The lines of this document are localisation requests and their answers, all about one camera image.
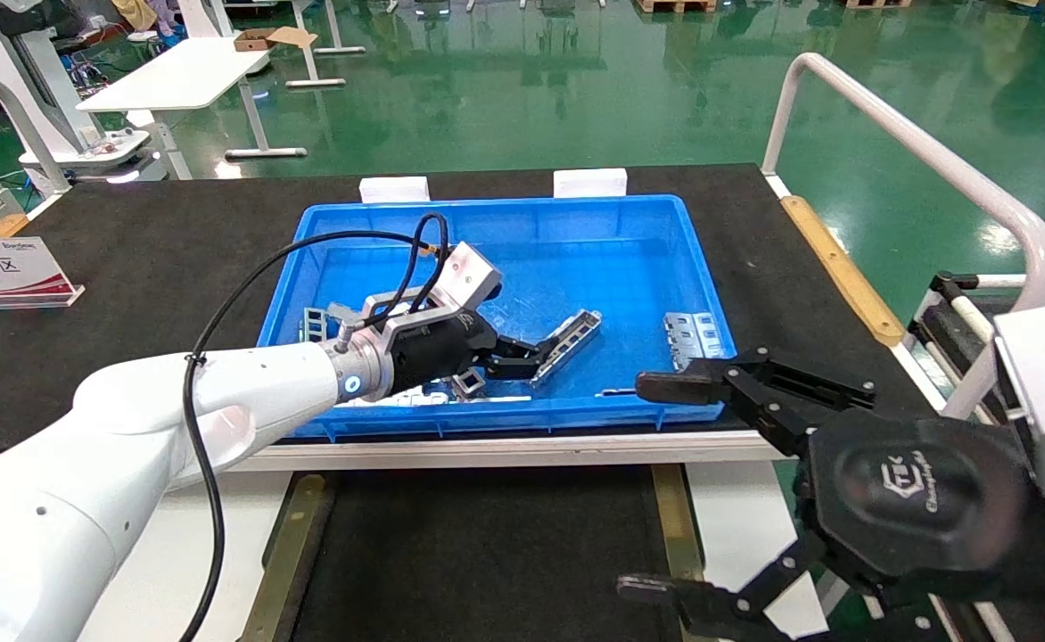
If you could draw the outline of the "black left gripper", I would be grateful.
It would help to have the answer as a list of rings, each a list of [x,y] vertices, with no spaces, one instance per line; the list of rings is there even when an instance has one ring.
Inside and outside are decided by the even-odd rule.
[[[558,344],[556,336],[530,344],[498,334],[486,318],[466,309],[396,334],[391,346],[391,391],[399,393],[462,374],[474,362],[489,381],[531,381],[542,366],[540,360],[550,358]]]

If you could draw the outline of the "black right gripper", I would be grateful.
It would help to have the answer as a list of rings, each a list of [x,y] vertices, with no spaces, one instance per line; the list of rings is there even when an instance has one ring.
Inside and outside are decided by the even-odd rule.
[[[623,574],[624,600],[671,609],[694,637],[794,641],[766,614],[826,558],[857,589],[1045,607],[1045,496],[1008,428],[947,417],[842,412],[816,430],[777,394],[841,412],[872,409],[876,382],[775,347],[641,371],[657,405],[723,405],[810,475],[803,535],[738,592],[704,580]]]

